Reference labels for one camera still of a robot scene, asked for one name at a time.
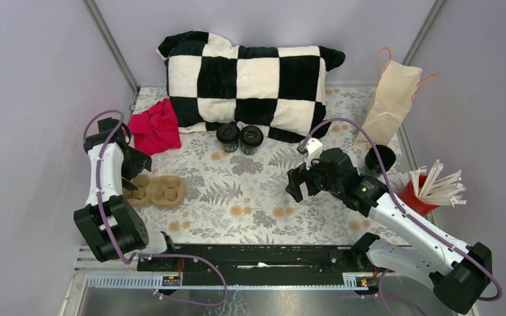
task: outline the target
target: floral tablecloth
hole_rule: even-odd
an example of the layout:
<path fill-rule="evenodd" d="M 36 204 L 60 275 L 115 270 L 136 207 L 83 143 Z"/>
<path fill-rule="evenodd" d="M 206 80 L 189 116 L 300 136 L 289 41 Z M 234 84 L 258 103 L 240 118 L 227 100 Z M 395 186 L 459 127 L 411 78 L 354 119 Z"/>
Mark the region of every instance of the floral tablecloth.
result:
<path fill-rule="evenodd" d="M 327 89 L 327 118 L 362 122 L 374 88 Z M 142 88 L 134 112 L 141 113 L 167 97 L 164 88 Z M 321 139 L 325 148 L 340 147 L 354 166 L 365 153 L 352 147 L 357 131 L 334 122 Z M 285 191 L 287 171 L 303 160 L 297 144 L 265 139 L 254 155 L 225 153 L 215 132 L 181 134 L 181 149 L 152 156 L 150 176 L 177 175 L 187 185 L 185 202 L 175 209 L 152 205 L 136 209 L 148 230 L 166 231 L 176 243 L 215 244 L 354 244 L 365 232 L 405 244 L 388 228 L 347 209 L 326 192 L 296 203 Z M 408 170 L 395 136 L 389 144 L 397 162 L 388 172 L 398 190 Z"/>

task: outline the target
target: orange bag handle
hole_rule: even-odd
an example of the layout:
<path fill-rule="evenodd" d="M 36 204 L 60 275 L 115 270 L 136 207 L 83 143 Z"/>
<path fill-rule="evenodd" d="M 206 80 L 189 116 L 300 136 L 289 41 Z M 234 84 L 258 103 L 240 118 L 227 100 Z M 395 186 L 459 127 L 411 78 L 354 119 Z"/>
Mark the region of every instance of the orange bag handle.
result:
<path fill-rule="evenodd" d="M 410 100 L 411 100 L 411 101 L 414 101 L 414 97 L 416 96 L 416 93 L 418 93 L 418 91 L 419 91 L 420 89 L 422 89 L 422 88 L 423 88 L 426 84 L 428 84 L 428 82 L 430 82 L 430 80 L 431 80 L 431 79 L 433 79 L 433 78 L 435 78 L 435 77 L 437 77 L 437 76 L 439 76 L 439 74 L 438 74 L 438 73 L 435 73 L 435 74 L 433 74 L 433 75 L 431 75 L 431 76 L 427 77 L 426 79 L 420 80 L 420 81 L 416 84 L 416 86 L 418 86 L 418 88 L 416 89 L 416 91 L 414 92 L 414 94 L 412 94 L 412 98 L 411 98 Z"/>
<path fill-rule="evenodd" d="M 393 59 L 393 54 L 391 53 L 391 50 L 385 46 L 377 51 L 376 54 L 376 61 L 377 61 L 377 86 L 379 85 L 379 81 L 381 80 L 381 76 L 383 75 L 383 72 L 381 71 L 381 67 L 379 66 L 379 55 L 382 51 L 387 50 L 389 52 L 389 60 L 387 61 L 387 64 L 385 65 L 385 68 L 383 68 L 383 72 L 387 70 L 387 67 L 389 66 L 389 63 L 391 62 L 391 59 Z"/>

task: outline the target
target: black and white pillow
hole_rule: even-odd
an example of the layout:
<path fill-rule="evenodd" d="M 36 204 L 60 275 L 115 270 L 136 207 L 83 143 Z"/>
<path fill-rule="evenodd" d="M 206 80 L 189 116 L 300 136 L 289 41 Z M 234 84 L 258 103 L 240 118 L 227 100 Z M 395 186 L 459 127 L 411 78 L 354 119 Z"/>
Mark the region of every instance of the black and white pillow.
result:
<path fill-rule="evenodd" d="M 232 46 L 221 36 L 187 32 L 157 49 L 180 132 L 238 122 L 270 138 L 299 142 L 326 114 L 325 76 L 345 55 L 322 46 Z M 315 137 L 322 137 L 328 126 Z"/>

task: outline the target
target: paper bag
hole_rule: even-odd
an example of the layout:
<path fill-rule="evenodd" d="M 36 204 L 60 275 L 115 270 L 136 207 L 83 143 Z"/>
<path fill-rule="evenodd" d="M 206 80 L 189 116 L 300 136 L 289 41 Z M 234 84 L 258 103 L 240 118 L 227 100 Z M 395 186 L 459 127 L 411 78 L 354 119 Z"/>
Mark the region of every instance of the paper bag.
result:
<path fill-rule="evenodd" d="M 381 73 L 379 55 L 383 50 L 389 52 L 389 61 Z M 376 60 L 377 87 L 362 127 L 376 144 L 388 145 L 410 111 L 416 92 L 438 74 L 420 81 L 422 69 L 392 61 L 391 50 L 388 47 L 383 47 L 377 52 Z M 354 141 L 354 147 L 368 151 L 371 145 L 368 139 L 359 132 Z"/>

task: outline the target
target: black mug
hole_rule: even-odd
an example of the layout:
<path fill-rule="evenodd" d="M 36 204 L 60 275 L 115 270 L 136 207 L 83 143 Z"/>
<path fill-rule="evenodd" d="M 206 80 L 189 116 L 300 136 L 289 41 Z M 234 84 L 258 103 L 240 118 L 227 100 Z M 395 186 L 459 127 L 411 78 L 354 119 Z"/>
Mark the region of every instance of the black mug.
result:
<path fill-rule="evenodd" d="M 224 124 L 216 130 L 216 138 L 224 151 L 232 153 L 239 148 L 239 127 L 233 123 Z"/>
<path fill-rule="evenodd" d="M 385 172 L 387 172 L 395 164 L 397 155 L 391 148 L 385 145 L 376 145 L 376 147 L 377 151 L 379 152 L 379 156 L 381 156 L 381 160 L 383 161 Z M 379 161 L 377 160 L 377 155 L 373 147 L 368 151 L 364 162 L 366 165 L 362 171 L 363 174 L 377 178 L 383 173 L 381 167 L 379 166 Z"/>
<path fill-rule="evenodd" d="M 240 133 L 241 151 L 246 155 L 252 155 L 263 143 L 263 132 L 257 126 L 245 126 Z"/>

